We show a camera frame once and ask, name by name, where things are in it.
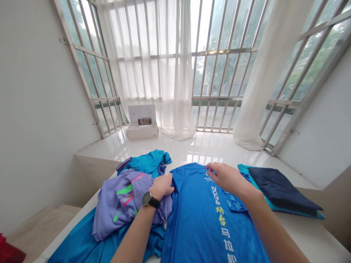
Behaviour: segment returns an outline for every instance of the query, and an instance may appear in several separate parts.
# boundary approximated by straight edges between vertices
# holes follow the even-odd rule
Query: white platform
[[[197,132],[194,138],[176,141],[159,134],[158,138],[128,141],[126,128],[121,129],[105,140],[100,140],[78,153],[81,156],[114,161],[124,161],[152,150],[169,152],[172,163],[166,172],[183,164],[198,162],[220,162],[236,166],[239,163],[258,167],[279,169],[296,187],[317,189],[285,163],[271,157],[264,151],[252,152],[236,145],[231,134]],[[97,204],[97,193],[89,200],[67,227],[43,252],[49,259],[73,227]],[[275,213],[292,239],[300,247],[310,262],[351,262],[351,254],[315,219]],[[160,262],[151,258],[148,262]]]

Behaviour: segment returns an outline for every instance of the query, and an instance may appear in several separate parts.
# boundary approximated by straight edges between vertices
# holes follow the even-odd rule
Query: step
[[[24,263],[32,263],[74,218],[77,209],[73,208],[43,208],[12,232],[7,242],[27,254]]]

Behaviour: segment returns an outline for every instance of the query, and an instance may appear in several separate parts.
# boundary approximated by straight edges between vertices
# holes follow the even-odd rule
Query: forearm
[[[309,262],[269,208],[260,191],[247,194],[242,200],[272,263]]]
[[[155,212],[156,208],[150,205],[141,207],[111,263],[141,263],[143,261]]]

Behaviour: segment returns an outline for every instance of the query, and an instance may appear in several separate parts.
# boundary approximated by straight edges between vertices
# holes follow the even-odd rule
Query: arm
[[[243,201],[272,263],[309,262],[275,217],[262,192],[238,170],[221,163],[209,163],[206,168],[210,169],[207,174],[219,187]]]
[[[149,191],[154,198],[161,200],[164,195],[173,193],[174,187],[171,187],[171,183],[172,174],[159,176],[154,179],[154,184]],[[141,207],[111,263],[139,263],[143,261],[155,212],[156,208],[150,205]]]

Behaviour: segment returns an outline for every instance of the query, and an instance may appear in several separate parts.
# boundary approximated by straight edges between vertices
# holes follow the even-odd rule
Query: cardboard box
[[[129,140],[158,136],[155,105],[128,106],[130,124],[127,128]],[[140,118],[151,118],[151,125],[139,125]]]

